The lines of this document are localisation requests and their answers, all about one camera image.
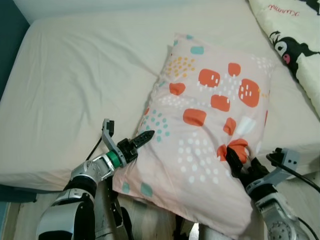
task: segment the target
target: black cable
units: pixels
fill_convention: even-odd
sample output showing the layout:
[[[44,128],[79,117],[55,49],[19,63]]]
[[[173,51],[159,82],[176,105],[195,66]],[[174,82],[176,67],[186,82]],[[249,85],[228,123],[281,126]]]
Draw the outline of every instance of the black cable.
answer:
[[[308,229],[309,231],[312,233],[313,237],[315,238],[315,240],[319,240],[318,236],[316,235],[315,231],[313,231],[313,229],[304,221],[302,220],[300,217],[298,217],[299,221],[301,223],[303,223]]]
[[[316,185],[313,181],[309,180],[308,178],[306,178],[305,176],[302,176],[301,174],[297,173],[296,171],[290,169],[289,167],[284,166],[281,163],[278,163],[276,160],[274,160],[271,156],[267,155],[266,158],[272,162],[274,165],[276,165],[277,167],[287,171],[288,173],[296,176],[298,179],[304,181],[306,184],[310,185],[311,187],[313,187],[315,190],[317,190],[320,193],[320,187],[318,185]]]
[[[91,152],[89,153],[88,157],[86,158],[86,161],[88,161],[91,158],[92,154],[94,154],[95,150],[97,149],[97,147],[101,143],[101,140],[102,140],[102,137],[100,137],[100,139],[98,140],[98,142],[96,143],[94,148],[91,150]]]

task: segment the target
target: pink pillowcase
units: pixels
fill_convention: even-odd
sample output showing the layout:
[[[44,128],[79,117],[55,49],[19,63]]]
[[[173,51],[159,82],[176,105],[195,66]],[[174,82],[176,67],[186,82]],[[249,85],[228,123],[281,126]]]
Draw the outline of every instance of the pink pillowcase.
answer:
[[[226,149],[246,165],[259,152],[273,68],[264,57],[176,34],[138,129],[155,135],[116,172],[114,190],[238,238],[256,219]]]

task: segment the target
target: white bed sheet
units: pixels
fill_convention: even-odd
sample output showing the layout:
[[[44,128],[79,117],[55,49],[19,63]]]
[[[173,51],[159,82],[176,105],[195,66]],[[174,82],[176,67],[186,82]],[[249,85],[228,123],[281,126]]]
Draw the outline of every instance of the white bed sheet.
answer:
[[[115,120],[116,142],[131,137],[174,32],[273,59],[262,156],[288,147],[301,152],[299,172],[319,169],[320,121],[310,101],[248,3],[225,0],[34,22],[0,102],[0,184],[63,189],[98,140],[104,118]]]

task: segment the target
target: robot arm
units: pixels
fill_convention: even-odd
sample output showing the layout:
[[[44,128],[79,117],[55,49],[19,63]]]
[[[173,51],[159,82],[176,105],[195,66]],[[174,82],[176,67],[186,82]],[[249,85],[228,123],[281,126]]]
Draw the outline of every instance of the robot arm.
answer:
[[[299,162],[299,154],[286,148],[277,148],[274,153],[268,154],[267,158],[272,158],[292,170],[296,170]],[[227,148],[226,159],[232,175],[240,179],[261,213],[269,240],[310,240],[285,197],[275,189],[277,184],[290,176],[289,173],[278,166],[269,172],[257,158],[251,161],[251,167],[244,172],[237,153],[230,147]]]
[[[114,212],[119,206],[111,203],[112,190],[106,180],[117,168],[135,160],[138,157],[137,149],[147,143],[155,132],[146,131],[132,140],[125,138],[117,145],[111,139],[113,133],[114,122],[105,119],[101,138],[110,151],[85,161],[72,171],[64,190],[42,215],[37,228],[37,240],[117,239]],[[95,225],[95,198],[98,198],[98,205],[103,206],[96,214],[105,218],[102,221],[104,226],[98,228]]]

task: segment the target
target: white dot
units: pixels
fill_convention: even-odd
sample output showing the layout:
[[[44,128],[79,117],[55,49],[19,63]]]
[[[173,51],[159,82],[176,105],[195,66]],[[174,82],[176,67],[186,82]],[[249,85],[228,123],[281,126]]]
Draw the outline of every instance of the white dot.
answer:
[[[193,184],[195,182],[195,177],[191,176],[189,177],[189,183]]]
[[[197,156],[200,156],[200,155],[201,155],[201,150],[200,150],[199,148],[197,148],[197,149],[195,150],[195,154],[196,154]]]
[[[192,171],[195,172],[195,171],[197,171],[197,169],[198,169],[197,165],[193,164],[193,165],[192,165]]]
[[[214,177],[213,180],[212,180],[215,184],[218,184],[219,183],[219,180],[217,177]]]

